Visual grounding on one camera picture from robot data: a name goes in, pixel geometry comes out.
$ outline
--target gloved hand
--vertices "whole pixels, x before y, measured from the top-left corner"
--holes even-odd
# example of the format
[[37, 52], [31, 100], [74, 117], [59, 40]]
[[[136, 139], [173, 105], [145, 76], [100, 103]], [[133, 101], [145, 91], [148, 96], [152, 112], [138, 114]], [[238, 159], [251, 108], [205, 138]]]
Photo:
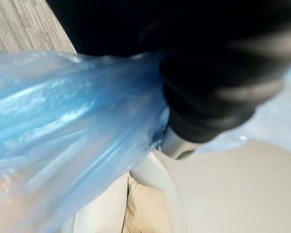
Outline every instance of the gloved hand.
[[204, 143], [247, 121], [291, 65], [291, 0], [48, 0], [77, 52], [160, 50], [169, 125]]

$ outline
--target plastic bag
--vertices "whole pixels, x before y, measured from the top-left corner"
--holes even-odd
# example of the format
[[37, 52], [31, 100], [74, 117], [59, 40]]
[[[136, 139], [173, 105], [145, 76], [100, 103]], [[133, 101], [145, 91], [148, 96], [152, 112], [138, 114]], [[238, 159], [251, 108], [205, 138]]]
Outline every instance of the plastic bag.
[[220, 134], [196, 152], [232, 149], [250, 139], [269, 142], [291, 151], [291, 68], [284, 75], [284, 82], [282, 92], [260, 106], [247, 123]]
[[0, 57], [0, 233], [53, 232], [156, 147], [160, 60]]

